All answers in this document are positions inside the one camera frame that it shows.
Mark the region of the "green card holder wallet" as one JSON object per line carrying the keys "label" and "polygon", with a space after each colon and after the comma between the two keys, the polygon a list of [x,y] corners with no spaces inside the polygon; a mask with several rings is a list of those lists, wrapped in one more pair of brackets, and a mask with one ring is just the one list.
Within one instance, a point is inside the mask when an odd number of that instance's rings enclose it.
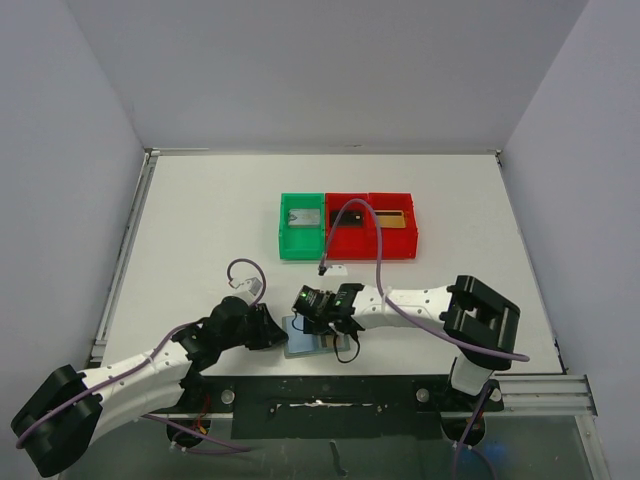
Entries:
{"label": "green card holder wallet", "polygon": [[284,357],[287,359],[302,358],[314,355],[335,354],[339,352],[336,348],[332,351],[321,349],[319,339],[324,335],[314,335],[304,333],[303,318],[298,315],[285,316],[281,320],[282,329],[288,335],[288,340],[284,344]]}

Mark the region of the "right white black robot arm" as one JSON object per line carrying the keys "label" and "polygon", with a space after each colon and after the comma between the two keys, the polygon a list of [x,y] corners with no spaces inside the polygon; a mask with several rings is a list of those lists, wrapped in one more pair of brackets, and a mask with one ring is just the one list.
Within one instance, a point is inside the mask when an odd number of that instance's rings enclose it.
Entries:
{"label": "right white black robot arm", "polygon": [[293,303],[309,334],[348,336],[377,328],[418,328],[456,346],[445,384],[448,402],[469,408],[492,374],[527,362],[514,352],[520,308],[477,278],[460,275],[451,285],[423,290],[380,290],[343,283],[335,292],[301,287]]}

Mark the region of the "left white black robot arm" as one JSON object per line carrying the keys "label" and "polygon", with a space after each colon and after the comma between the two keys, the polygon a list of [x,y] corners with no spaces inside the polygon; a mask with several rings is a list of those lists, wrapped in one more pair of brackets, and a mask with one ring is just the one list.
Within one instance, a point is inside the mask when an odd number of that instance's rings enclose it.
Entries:
{"label": "left white black robot arm", "polygon": [[263,351],[287,340],[265,304],[228,296],[209,315],[172,329],[151,350],[100,368],[54,370],[11,422],[16,447],[42,477],[55,476],[126,423],[174,406],[198,407],[204,395],[200,374],[223,352]]}

